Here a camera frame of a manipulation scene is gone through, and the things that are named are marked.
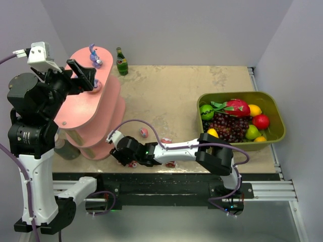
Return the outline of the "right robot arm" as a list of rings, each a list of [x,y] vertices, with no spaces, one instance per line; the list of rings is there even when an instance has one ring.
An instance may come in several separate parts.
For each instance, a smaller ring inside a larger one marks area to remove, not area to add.
[[[238,189],[241,183],[233,161],[233,150],[237,148],[207,133],[182,143],[141,144],[135,138],[115,131],[108,135],[106,142],[114,145],[110,154],[123,166],[133,161],[147,167],[170,161],[195,161],[210,173],[220,176],[228,190]]]

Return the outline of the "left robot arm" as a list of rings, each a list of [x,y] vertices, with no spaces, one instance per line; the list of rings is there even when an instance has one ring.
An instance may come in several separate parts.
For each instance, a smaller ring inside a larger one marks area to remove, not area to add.
[[[53,190],[55,117],[68,95],[93,90],[96,74],[95,68],[83,67],[74,59],[67,64],[67,70],[33,70],[9,83],[7,99],[13,108],[8,155],[19,167],[24,199],[23,215],[14,225],[17,232],[60,232],[72,223],[77,206],[97,188],[95,178],[83,176],[58,195]]]

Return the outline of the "purple bunny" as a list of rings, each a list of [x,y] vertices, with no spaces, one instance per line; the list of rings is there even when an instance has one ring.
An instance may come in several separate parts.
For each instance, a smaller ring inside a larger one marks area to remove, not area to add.
[[[94,83],[93,83],[93,89],[92,89],[91,93],[99,92],[101,90],[101,87],[102,87],[101,81],[98,80],[98,79],[95,79]]]

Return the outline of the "purple bunny figure toy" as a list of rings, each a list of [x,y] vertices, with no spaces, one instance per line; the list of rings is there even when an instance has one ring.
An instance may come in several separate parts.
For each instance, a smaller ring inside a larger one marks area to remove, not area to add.
[[[99,58],[99,56],[97,55],[96,53],[96,50],[95,50],[95,44],[90,44],[89,46],[89,51],[90,51],[90,60],[92,62],[92,65],[94,68],[97,68],[97,69],[100,69],[102,67],[102,60]]]

